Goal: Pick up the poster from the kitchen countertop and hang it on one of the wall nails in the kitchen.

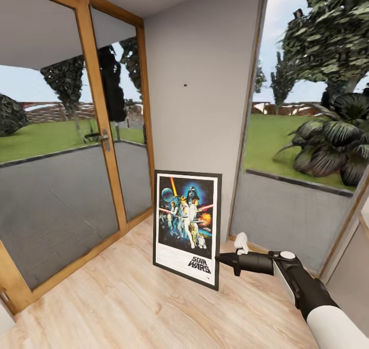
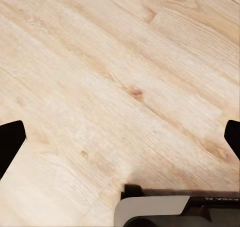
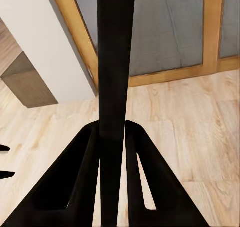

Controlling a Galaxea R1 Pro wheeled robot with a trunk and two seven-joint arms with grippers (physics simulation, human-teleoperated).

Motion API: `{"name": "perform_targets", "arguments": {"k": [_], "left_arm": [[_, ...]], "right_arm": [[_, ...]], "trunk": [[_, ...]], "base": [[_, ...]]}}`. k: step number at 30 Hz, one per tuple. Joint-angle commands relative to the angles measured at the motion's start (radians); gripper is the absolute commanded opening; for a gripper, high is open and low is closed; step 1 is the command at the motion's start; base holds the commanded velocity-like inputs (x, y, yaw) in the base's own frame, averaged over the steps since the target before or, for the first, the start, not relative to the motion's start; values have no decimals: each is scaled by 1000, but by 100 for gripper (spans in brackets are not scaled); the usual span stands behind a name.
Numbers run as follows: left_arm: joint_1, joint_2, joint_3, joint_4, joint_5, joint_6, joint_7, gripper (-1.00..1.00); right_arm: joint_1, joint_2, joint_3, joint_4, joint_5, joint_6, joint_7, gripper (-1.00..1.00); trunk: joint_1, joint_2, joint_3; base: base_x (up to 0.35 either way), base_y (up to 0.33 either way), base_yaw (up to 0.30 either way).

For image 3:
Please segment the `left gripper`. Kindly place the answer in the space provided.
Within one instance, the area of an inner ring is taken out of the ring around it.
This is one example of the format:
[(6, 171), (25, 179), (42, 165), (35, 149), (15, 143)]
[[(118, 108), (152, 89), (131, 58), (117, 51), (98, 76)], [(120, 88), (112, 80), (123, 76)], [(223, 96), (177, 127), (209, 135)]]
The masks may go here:
[[(10, 148), (8, 146), (0, 144), (0, 151), (10, 151)], [(15, 175), (16, 172), (13, 171), (3, 171), (0, 170), (0, 180), (11, 178)]]

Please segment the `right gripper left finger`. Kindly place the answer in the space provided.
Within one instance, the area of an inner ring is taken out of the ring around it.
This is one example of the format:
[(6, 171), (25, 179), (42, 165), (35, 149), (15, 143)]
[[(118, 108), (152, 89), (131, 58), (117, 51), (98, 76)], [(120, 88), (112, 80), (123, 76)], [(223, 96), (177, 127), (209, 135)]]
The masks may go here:
[(1, 227), (92, 227), (100, 121), (85, 125)]

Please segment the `poster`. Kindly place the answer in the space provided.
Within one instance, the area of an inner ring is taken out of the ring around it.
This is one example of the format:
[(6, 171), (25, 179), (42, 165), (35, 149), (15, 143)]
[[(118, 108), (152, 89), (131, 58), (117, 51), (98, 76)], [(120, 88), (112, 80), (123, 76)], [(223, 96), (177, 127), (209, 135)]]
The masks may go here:
[(101, 227), (117, 227), (135, 0), (97, 0)]

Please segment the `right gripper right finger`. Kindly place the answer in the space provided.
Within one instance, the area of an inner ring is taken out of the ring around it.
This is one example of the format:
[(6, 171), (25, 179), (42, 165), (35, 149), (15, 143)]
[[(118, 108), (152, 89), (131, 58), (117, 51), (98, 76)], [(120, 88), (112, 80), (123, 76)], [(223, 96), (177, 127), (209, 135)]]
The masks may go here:
[[(129, 227), (210, 227), (145, 129), (125, 121)], [(139, 155), (156, 210), (145, 207)]]

